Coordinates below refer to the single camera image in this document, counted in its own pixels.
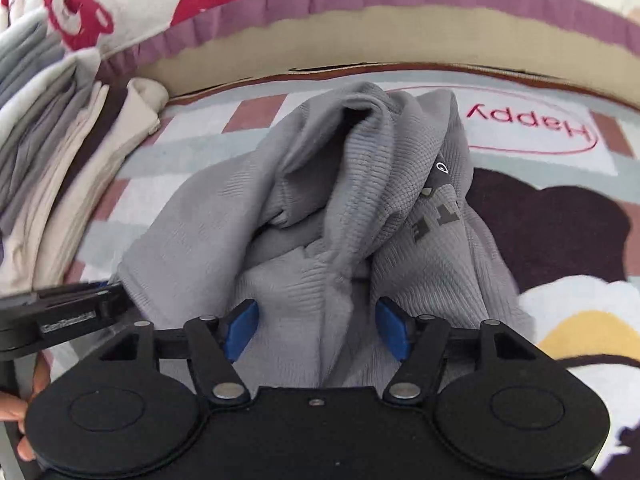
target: knit fabric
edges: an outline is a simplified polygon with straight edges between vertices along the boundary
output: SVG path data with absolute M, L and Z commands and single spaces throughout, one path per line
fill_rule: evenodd
M 10 74 L 18 62 L 31 52 L 36 46 L 44 41 L 47 35 L 47 23 L 45 20 L 25 20 L 24 26 L 20 26 L 20 31 L 6 42 L 0 45 L 0 80 Z
M 11 136 L 12 129 L 31 106 L 37 101 L 57 79 L 63 77 L 66 70 L 72 66 L 81 65 L 87 74 L 95 76 L 100 63 L 100 55 L 94 48 L 79 50 L 65 57 L 33 77 L 17 94 L 0 108 L 0 148 L 4 146 Z
M 260 326 L 235 364 L 252 390 L 381 388 L 398 363 L 376 334 L 379 296 L 412 315 L 466 328 L 491 317 L 531 335 L 465 202 L 472 174 L 451 92 L 353 84 L 299 106 L 254 152 L 187 180 L 118 275 L 158 328 L 255 298 Z
M 68 89 L 75 70 L 75 64 L 68 66 L 60 76 L 55 78 L 55 80 L 38 95 L 35 101 L 25 110 L 24 114 L 18 118 L 8 133 L 6 141 L 0 146 L 0 164 L 4 165 L 4 163 L 11 158 L 10 153 L 15 150 L 16 146 L 21 142 L 22 136 L 30 126 L 33 126 L 37 122 L 41 114 L 48 114 L 50 112 L 50 109 L 48 109 L 49 105 Z
M 65 55 L 60 38 L 52 34 L 24 56 L 0 82 L 0 108 L 42 70 L 59 62 Z

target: finger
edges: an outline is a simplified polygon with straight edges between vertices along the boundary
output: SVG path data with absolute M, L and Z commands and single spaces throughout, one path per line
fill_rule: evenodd
M 0 420 L 15 422 L 24 418 L 27 402 L 12 395 L 0 392 Z
M 35 397 L 42 390 L 44 390 L 47 386 L 49 386 L 51 382 L 51 370 L 49 368 L 49 363 L 44 357 L 44 354 L 39 353 L 36 358 L 36 366 L 33 371 L 33 395 L 31 398 Z
M 20 458 L 25 462 L 30 462 L 36 458 L 33 453 L 33 448 L 26 437 L 18 443 L 17 451 Z

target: metal screw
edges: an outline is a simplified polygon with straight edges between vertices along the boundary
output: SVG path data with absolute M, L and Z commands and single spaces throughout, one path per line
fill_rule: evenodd
M 213 394 L 219 399 L 237 399 L 244 394 L 244 386 L 238 383 L 220 383 L 213 388 Z
M 396 399 L 415 399 L 420 395 L 420 386 L 413 383 L 396 383 L 389 388 L 389 393 Z

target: folded clothes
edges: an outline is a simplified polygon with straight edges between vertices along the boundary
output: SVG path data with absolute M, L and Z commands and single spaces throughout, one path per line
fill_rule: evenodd
M 21 16 L 11 24 L 11 27 L 5 30 L 0 28 L 0 58 L 22 43 L 39 23 L 47 23 L 48 19 L 47 9 L 41 7 Z
M 44 137 L 71 101 L 76 90 L 76 85 L 72 82 L 75 72 L 75 65 L 68 67 L 47 87 L 12 128 L 6 142 L 0 146 L 0 212 L 10 202 L 13 197 L 11 192 L 15 193 L 20 177 L 24 176 L 27 169 L 18 160 L 20 146 L 42 144 Z
M 466 204 L 472 175 L 451 92 L 352 84 L 187 180 L 117 275 L 158 328 L 255 298 L 260 325 L 235 364 L 252 390 L 381 388 L 398 363 L 376 333 L 380 296 L 412 316 L 465 328 L 492 317 L 531 336 L 491 233 Z
M 7 142 L 14 126 L 33 106 L 38 97 L 46 92 L 69 67 L 83 65 L 95 77 L 100 64 L 100 55 L 95 48 L 79 50 L 60 62 L 49 66 L 33 77 L 16 95 L 0 108 L 0 149 Z
M 95 121 L 94 127 L 82 142 L 82 146 L 80 146 L 80 149 L 74 156 L 74 160 L 69 165 L 68 170 L 66 170 L 65 179 L 62 181 L 62 184 L 60 184 L 58 195 L 56 196 L 53 207 L 51 208 L 52 211 L 56 209 L 56 206 L 66 194 L 66 191 L 82 171 L 82 168 L 84 168 L 89 162 L 101 142 L 104 140 L 104 137 L 106 137 L 111 130 L 113 123 L 118 118 L 118 115 L 124 106 L 128 93 L 129 91 L 126 88 L 109 88 L 107 99 L 104 102 L 104 106 L 102 107 L 102 111 L 100 112 L 97 121 Z
M 73 260 L 91 212 L 124 159 L 158 129 L 158 112 L 169 99 L 155 81 L 135 78 L 109 133 L 78 173 L 47 221 L 33 277 L 34 287 L 59 285 Z
M 27 20 L 8 41 L 0 41 L 0 80 L 3 80 L 47 35 L 46 20 Z
M 56 34 L 47 36 L 15 65 L 4 80 L 0 80 L 0 108 L 32 78 L 46 67 L 62 60 L 64 55 L 65 48 L 60 43 L 60 37 Z
M 28 194 L 11 234 L 2 240 L 4 260 L 0 265 L 0 290 L 3 294 L 31 289 L 38 248 L 51 206 L 66 169 L 102 110 L 108 89 L 101 83 L 94 84 L 89 102 L 72 121 L 42 176 Z
M 86 105 L 91 95 L 92 85 L 89 82 L 82 85 L 81 81 L 78 82 L 78 85 L 79 87 L 75 95 L 73 95 L 71 101 L 69 101 L 55 126 L 50 130 L 49 135 L 45 138 L 38 153 L 33 157 L 33 161 L 27 173 L 24 175 L 20 186 L 15 191 L 14 197 L 0 215 L 1 233 L 9 234 L 13 231 L 15 220 L 27 200 L 31 189 L 46 170 L 47 164 L 54 155 L 57 146 L 63 142 L 69 126 L 76 119 L 82 107 Z

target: checkered pattern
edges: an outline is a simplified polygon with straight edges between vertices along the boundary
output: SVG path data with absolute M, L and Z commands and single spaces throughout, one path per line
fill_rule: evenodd
M 110 276 L 129 244 L 151 225 L 190 175 L 254 149 L 272 124 L 320 92 L 275 94 L 206 106 L 200 105 L 206 101 L 206 96 L 201 96 L 201 101 L 181 100 L 180 105 L 169 108 L 160 129 L 129 157 L 104 193 L 65 281 Z M 592 115 L 609 150 L 637 168 L 630 178 L 640 175 L 640 128 L 603 114 Z M 518 160 L 510 160 L 515 168 Z M 543 166 L 548 166 L 544 171 L 552 172 L 555 165 Z M 640 276 L 640 201 L 623 198 L 618 202 L 633 222 L 626 270 L 630 276 Z

